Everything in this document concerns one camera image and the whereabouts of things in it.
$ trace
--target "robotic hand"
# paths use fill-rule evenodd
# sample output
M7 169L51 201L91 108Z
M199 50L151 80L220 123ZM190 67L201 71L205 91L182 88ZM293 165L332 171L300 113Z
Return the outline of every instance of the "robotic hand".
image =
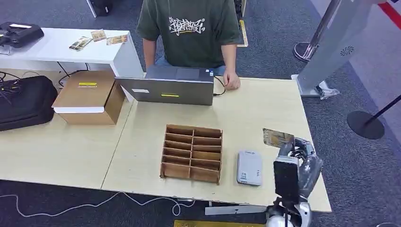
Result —
M322 166L323 161L307 140L294 138L280 149L274 162L274 178L276 193L281 197L267 207L266 227L310 226L312 212L308 197Z

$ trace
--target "black round base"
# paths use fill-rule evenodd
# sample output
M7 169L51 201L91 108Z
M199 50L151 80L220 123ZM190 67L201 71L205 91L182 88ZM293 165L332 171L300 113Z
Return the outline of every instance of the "black round base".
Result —
M367 120L373 117L370 113L354 111L348 114L348 126L359 136L366 139L377 140L384 135L384 126L378 119L374 119L370 124L364 125Z

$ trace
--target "wooden table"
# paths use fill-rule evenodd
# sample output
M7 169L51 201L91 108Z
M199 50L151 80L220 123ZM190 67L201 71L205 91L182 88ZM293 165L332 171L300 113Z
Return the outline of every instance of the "wooden table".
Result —
M134 101L102 189L262 206L272 204L277 197L273 161L279 149L263 143L262 129L283 131L307 140L312 140L311 134L294 81L242 79L241 83L239 90L215 97L213 106ZM221 89L216 82L215 93ZM219 186L159 177L166 124L223 130ZM237 183L240 150L255 150L262 155L262 186ZM322 177L310 196L310 203L313 210L331 211Z
M263 143L262 129L312 138L294 81L241 82L239 90L215 97L213 106L126 101L116 126L70 126L55 114L48 124L0 132L0 179L269 205L276 198L273 160L279 149ZM221 89L216 82L215 93ZM223 130L219 186L159 177L166 124ZM240 150L262 155L262 186L237 183ZM313 210L331 211L321 177L310 203Z

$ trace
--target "laptop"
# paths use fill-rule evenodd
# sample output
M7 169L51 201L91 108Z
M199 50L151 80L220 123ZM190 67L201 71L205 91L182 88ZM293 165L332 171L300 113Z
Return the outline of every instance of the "laptop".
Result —
M115 78L138 102L212 105L213 69L153 65L145 78Z

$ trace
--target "wooden organizer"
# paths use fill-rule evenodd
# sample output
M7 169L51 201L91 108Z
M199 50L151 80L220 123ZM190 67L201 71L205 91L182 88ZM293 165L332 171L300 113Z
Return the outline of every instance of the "wooden organizer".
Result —
M183 125L166 126L160 177L215 182L221 170L223 132Z

